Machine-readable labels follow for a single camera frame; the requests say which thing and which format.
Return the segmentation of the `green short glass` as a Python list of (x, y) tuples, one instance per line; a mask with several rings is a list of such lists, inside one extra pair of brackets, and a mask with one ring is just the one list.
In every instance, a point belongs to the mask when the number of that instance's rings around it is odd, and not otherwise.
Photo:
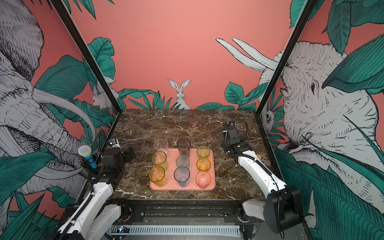
[(211, 149), (207, 146), (200, 146), (197, 148), (197, 155), (199, 158), (207, 158), (211, 153)]

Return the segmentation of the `yellow short glass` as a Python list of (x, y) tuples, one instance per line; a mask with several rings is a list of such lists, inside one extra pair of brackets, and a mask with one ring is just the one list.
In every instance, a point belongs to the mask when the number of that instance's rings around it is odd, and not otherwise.
[(196, 166), (199, 171), (206, 172), (211, 168), (212, 163), (208, 158), (199, 158), (197, 160)]

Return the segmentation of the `light green tall glass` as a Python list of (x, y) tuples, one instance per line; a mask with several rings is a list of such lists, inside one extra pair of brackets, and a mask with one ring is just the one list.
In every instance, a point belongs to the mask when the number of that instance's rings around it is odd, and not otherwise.
[(157, 167), (162, 167), (165, 171), (168, 169), (167, 155), (163, 151), (157, 151), (151, 156), (152, 163)]

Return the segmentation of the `amber tall glass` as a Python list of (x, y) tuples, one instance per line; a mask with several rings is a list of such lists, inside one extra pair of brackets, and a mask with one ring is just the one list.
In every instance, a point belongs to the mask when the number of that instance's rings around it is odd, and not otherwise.
[(167, 183), (166, 171), (161, 166), (154, 166), (149, 171), (150, 181), (158, 187), (164, 187)]

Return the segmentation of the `pink glass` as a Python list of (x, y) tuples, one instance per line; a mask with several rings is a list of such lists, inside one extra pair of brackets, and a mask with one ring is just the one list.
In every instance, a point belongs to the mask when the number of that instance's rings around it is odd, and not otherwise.
[(211, 176), (207, 172), (199, 172), (195, 177), (195, 181), (200, 189), (205, 189), (211, 183)]

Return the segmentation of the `clear glass tumbler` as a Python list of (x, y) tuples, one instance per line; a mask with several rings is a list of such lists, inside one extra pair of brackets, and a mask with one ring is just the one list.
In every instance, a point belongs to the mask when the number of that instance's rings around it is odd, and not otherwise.
[(157, 139), (154, 142), (154, 148), (156, 151), (162, 151), (162, 152), (167, 152), (169, 149), (169, 144), (166, 139)]

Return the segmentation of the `pink square tray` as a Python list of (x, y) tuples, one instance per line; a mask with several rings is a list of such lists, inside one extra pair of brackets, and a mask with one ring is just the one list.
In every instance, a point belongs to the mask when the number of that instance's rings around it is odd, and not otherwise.
[(157, 186), (155, 183), (150, 182), (150, 188), (155, 191), (211, 191), (216, 187), (215, 180), (215, 162), (214, 162), (214, 152), (211, 150), (208, 155), (208, 160), (211, 162), (211, 167), (206, 173), (209, 175), (208, 185), (205, 188), (201, 188), (198, 183), (201, 183), (201, 179), (196, 181), (196, 176), (201, 172), (197, 168), (197, 161), (199, 156), (196, 153), (197, 149), (191, 149), (190, 152), (190, 177), (186, 181), (186, 186), (182, 187), (174, 178), (174, 172), (177, 169), (176, 159), (180, 156), (178, 149), (168, 149), (167, 152), (167, 163), (168, 169), (165, 171), (165, 180), (166, 184), (163, 187)]

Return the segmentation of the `dark brown glass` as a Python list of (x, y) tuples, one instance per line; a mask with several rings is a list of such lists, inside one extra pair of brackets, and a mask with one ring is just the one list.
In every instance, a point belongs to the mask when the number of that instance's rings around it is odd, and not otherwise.
[(177, 142), (177, 148), (180, 155), (190, 157), (191, 142), (188, 139), (181, 139)]

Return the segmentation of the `teal wine glass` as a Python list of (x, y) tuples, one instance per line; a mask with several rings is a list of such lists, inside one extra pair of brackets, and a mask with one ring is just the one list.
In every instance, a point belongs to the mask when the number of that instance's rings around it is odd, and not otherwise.
[(180, 155), (176, 158), (176, 165), (177, 167), (186, 167), (189, 168), (190, 166), (190, 158), (186, 155)]

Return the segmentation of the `grey tall glass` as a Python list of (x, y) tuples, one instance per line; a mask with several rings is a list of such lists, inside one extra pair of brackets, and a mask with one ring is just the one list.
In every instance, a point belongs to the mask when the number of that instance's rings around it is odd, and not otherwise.
[(181, 166), (174, 171), (174, 179), (180, 185), (185, 188), (188, 185), (189, 178), (191, 176), (190, 170), (187, 167)]

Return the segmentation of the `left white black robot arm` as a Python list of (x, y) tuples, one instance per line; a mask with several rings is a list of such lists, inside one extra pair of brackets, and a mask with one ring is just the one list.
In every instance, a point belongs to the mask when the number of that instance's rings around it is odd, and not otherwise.
[(82, 165), (90, 170), (90, 192), (58, 229), (55, 240), (100, 240), (104, 236), (122, 215), (123, 209), (118, 204), (108, 205), (106, 202), (122, 180), (125, 164), (137, 157), (133, 148), (123, 151), (116, 142), (101, 153), (104, 159), (101, 165), (97, 165), (90, 147), (81, 146), (78, 152), (84, 159)]

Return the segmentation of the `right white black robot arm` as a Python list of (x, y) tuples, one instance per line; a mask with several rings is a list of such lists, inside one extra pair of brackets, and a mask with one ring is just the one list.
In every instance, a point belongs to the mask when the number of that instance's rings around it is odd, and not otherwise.
[(245, 215), (264, 221), (276, 234), (301, 224), (304, 214), (299, 189), (288, 186), (266, 167), (246, 142), (247, 136), (238, 135), (235, 122), (223, 122), (223, 136), (221, 146), (225, 154), (251, 175), (266, 198), (244, 201)]

